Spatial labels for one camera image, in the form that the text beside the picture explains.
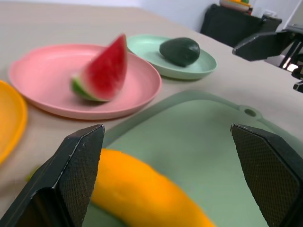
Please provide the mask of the yellow banana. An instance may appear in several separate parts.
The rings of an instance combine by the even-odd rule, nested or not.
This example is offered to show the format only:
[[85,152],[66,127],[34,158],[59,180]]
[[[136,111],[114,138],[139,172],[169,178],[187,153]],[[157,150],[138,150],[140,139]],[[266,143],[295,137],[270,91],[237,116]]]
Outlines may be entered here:
[[216,227],[174,182],[119,150],[102,149],[91,202],[127,227]]

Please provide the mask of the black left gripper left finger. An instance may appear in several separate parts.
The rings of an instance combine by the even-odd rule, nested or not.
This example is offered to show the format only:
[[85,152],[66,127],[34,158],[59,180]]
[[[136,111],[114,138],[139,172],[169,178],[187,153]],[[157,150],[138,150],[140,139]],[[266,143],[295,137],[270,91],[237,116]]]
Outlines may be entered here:
[[102,124],[78,130],[31,176],[0,227],[82,227],[105,134]]

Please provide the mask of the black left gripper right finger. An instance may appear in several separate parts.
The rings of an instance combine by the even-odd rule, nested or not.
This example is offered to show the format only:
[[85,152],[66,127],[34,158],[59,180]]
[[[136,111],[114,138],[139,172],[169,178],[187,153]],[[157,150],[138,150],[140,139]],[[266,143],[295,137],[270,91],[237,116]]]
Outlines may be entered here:
[[233,124],[245,181],[269,227],[303,227],[303,158],[280,136]]

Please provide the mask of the watermelon slice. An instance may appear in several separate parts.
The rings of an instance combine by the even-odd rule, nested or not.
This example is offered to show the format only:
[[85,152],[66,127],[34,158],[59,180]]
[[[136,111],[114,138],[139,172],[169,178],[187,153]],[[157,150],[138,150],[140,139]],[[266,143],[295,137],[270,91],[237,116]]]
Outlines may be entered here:
[[121,91],[126,71],[126,35],[121,34],[71,79],[71,90],[89,101],[109,102]]

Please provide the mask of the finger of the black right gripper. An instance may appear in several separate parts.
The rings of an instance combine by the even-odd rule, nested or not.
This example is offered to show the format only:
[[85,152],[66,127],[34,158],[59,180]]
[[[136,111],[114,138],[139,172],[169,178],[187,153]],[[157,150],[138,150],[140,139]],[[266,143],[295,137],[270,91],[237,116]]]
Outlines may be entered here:
[[248,61],[265,60],[280,55],[294,40],[296,34],[289,31],[253,34],[232,50],[232,54]]

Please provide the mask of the dark green avocado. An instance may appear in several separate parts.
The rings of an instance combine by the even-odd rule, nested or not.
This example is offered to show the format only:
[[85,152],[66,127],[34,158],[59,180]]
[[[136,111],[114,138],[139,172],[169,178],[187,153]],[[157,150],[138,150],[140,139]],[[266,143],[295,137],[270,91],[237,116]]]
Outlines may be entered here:
[[191,38],[178,37],[163,42],[159,47],[161,55],[171,63],[187,67],[200,56],[199,44]]

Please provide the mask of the pink plate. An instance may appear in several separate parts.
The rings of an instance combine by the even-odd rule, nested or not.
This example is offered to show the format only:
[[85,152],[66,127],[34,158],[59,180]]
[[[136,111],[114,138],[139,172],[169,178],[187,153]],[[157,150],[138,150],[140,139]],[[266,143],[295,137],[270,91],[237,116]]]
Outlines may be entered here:
[[162,82],[151,64],[132,53],[127,55],[124,86],[114,100],[102,104],[90,102],[71,91],[71,79],[104,48],[62,44],[35,49],[11,65],[9,80],[29,102],[55,115],[104,120],[133,114],[157,96]]

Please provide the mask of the green cutting board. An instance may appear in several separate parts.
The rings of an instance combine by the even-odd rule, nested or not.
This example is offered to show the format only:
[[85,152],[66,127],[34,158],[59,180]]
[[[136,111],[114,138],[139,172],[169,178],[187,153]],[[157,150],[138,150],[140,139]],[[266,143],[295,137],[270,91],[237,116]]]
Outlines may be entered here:
[[175,94],[106,130],[102,147],[166,176],[216,227],[269,227],[245,181],[233,124],[276,134],[303,158],[303,143],[257,110],[200,91]]

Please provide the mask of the yellow plate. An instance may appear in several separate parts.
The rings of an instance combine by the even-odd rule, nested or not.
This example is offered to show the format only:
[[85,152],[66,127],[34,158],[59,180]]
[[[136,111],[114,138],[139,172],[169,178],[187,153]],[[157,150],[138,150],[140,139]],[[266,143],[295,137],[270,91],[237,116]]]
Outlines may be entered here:
[[15,88],[0,80],[0,166],[22,138],[27,116],[24,98]]

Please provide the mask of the green plate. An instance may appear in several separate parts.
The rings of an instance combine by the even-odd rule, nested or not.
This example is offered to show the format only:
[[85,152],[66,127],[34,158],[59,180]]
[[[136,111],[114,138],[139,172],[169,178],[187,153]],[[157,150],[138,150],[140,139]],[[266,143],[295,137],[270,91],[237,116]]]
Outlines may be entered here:
[[167,61],[159,51],[160,45],[169,40],[157,35],[134,35],[127,38],[128,50],[151,63],[165,77],[182,80],[201,79],[217,68],[215,58],[201,50],[199,58],[186,67],[177,66]]

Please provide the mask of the stack of coloured bowls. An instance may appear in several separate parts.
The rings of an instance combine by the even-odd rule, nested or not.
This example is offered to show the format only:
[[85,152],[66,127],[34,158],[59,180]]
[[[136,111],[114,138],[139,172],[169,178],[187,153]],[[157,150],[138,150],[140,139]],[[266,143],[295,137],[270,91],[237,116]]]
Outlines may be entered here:
[[252,7],[249,3],[244,3],[241,0],[219,0],[222,7],[232,9],[238,12],[251,13]]

